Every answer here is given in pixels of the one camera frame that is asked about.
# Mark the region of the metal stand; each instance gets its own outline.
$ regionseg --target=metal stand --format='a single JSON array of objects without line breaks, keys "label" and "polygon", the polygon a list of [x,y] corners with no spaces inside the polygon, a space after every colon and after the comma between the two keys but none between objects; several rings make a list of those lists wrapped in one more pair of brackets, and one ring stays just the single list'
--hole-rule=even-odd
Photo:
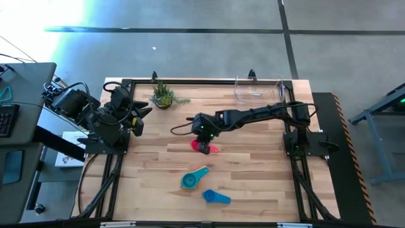
[{"label": "metal stand", "polygon": [[358,122],[362,120],[367,120],[371,136],[373,137],[374,143],[377,147],[377,153],[382,163],[384,175],[382,177],[371,178],[370,179],[371,184],[378,184],[381,182],[389,182],[405,179],[405,173],[395,173],[392,171],[381,143],[381,137],[378,135],[377,129],[373,121],[375,115],[405,115],[405,112],[386,111],[387,108],[390,108],[394,104],[399,103],[404,98],[405,98],[405,84],[400,85],[393,91],[389,92],[387,97],[385,97],[382,101],[371,106],[365,111],[362,111],[355,117],[349,119],[349,122],[352,125],[356,125]]}]

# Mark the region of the orange and black caution tape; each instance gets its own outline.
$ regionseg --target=orange and black caution tape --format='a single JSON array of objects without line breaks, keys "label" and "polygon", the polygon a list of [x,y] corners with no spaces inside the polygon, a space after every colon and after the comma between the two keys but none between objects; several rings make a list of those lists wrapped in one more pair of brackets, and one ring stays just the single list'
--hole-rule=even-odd
[{"label": "orange and black caution tape", "polygon": [[349,145],[350,154],[352,155],[354,168],[357,171],[357,176],[359,178],[359,183],[360,183],[360,186],[361,186],[361,190],[363,192],[364,199],[366,200],[366,206],[368,208],[368,213],[370,214],[370,217],[371,217],[371,222],[373,223],[373,225],[376,225],[377,220],[376,220],[375,215],[374,215],[373,207],[371,206],[371,201],[370,201],[370,199],[368,197],[368,191],[367,191],[367,188],[366,188],[365,180],[364,180],[364,177],[363,177],[363,175],[361,174],[361,171],[360,171],[359,162],[357,161],[357,156],[356,156],[356,153],[354,152],[353,143],[352,143],[352,140],[351,140],[350,135],[349,135],[349,129],[347,128],[346,121],[345,121],[345,118],[343,116],[342,108],[340,107],[339,98],[337,97],[336,93],[332,93],[332,94],[335,97],[337,111],[339,113],[340,120],[342,121],[344,134],[346,135],[346,140],[347,140],[347,144]]}]

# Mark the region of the succulent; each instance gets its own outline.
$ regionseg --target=succulent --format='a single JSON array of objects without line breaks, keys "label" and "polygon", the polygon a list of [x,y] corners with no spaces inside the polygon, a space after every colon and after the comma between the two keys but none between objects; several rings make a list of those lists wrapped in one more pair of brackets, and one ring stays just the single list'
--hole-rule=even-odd
[{"label": "succulent", "polygon": [[158,87],[153,87],[153,93],[158,97],[163,97],[164,95],[170,92],[169,88],[166,84],[164,84],[161,80],[158,82]]},{"label": "succulent", "polygon": [[176,104],[185,104],[190,102],[190,99],[176,98],[175,93],[171,91],[169,87],[167,87],[167,85],[161,80],[158,82],[157,87],[153,87],[153,95],[149,100],[160,106],[170,105],[171,102],[175,102]]},{"label": "succulent", "polygon": [[167,106],[167,105],[170,105],[172,101],[173,101],[173,98],[169,94],[166,94],[160,98],[160,100],[158,101],[158,105]]}]

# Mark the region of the keyboard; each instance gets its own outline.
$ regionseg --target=keyboard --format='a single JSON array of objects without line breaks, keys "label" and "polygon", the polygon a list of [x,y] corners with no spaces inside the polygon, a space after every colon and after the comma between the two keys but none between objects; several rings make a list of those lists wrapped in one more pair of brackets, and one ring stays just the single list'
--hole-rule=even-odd
[{"label": "keyboard", "polygon": [[18,104],[0,104],[0,138],[11,136],[19,109]]}]

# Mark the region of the pink object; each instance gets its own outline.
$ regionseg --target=pink object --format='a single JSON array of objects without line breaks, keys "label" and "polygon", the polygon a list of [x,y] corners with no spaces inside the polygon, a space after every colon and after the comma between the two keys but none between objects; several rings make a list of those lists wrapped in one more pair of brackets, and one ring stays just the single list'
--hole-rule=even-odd
[{"label": "pink object", "polygon": [[[197,142],[196,139],[190,142],[190,146],[195,152],[199,152],[198,144],[199,144],[199,142]],[[208,150],[210,153],[219,153],[220,152],[220,150],[216,146],[208,146]]]}]

